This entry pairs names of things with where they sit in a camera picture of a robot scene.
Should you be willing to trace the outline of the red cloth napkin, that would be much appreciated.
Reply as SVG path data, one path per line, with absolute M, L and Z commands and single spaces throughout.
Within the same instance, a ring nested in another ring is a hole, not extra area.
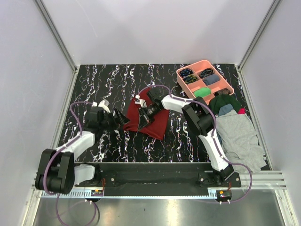
M 126 117 L 129 119 L 129 123 L 123 127 L 123 130 L 138 132 L 139 107 L 140 105 L 135 104 L 135 98 L 132 98 L 126 115 Z M 140 132 L 152 138 L 163 140 L 168 120 L 169 110 L 162 110 L 154 116 L 154 122 L 140 130 Z

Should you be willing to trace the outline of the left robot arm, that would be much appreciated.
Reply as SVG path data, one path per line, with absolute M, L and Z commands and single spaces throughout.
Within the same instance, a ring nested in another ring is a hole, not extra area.
M 129 123 L 120 110 L 110 110 L 108 101 L 90 102 L 84 124 L 79 123 L 79 132 L 67 143 L 56 149 L 45 149 L 40 158 L 35 178 L 35 187 L 49 195 L 68 194 L 74 185 L 86 181 L 91 186 L 100 184 L 102 178 L 95 166 L 81 164 L 75 160 L 94 146 L 104 132 L 118 130 Z

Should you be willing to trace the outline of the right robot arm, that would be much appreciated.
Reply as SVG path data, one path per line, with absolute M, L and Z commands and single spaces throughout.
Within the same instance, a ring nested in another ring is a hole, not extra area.
M 160 94 L 155 89 L 147 91 L 151 100 L 150 105 L 140 95 L 135 96 L 135 103 L 139 105 L 138 130 L 151 125 L 155 121 L 155 115 L 163 110 L 171 110 L 182 113 L 189 129 L 198 136 L 206 148 L 211 167 L 213 169 L 213 181 L 218 186 L 225 186 L 230 182 L 230 176 L 234 173 L 233 166 L 229 163 L 221 144 L 217 138 L 216 117 L 203 98 L 195 99 L 177 97 L 172 94 Z

